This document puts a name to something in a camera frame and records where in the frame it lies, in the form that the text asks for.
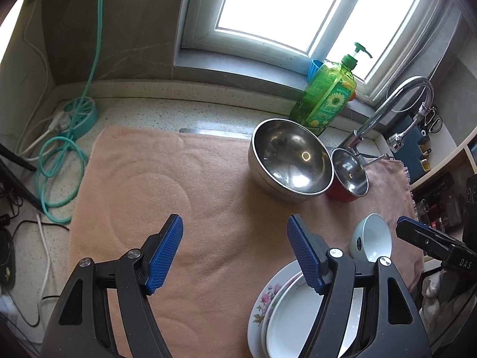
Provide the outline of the white gloved right hand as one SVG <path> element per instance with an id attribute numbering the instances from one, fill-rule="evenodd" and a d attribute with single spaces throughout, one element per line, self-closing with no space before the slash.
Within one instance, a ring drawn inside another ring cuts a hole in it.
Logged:
<path id="1" fill-rule="evenodd" d="M 475 283 L 465 282 L 458 273 L 448 270 L 441 270 L 425 277 L 421 290 L 423 301 L 419 316 L 431 343 L 438 339 L 454 319 L 456 319 L 455 323 L 443 334 L 444 339 L 449 339 L 462 328 L 470 310 L 476 304 L 476 299 L 474 297 L 470 299 L 468 302 L 470 308 L 464 309 L 460 315 L 458 312 L 470 298 L 475 285 Z"/>

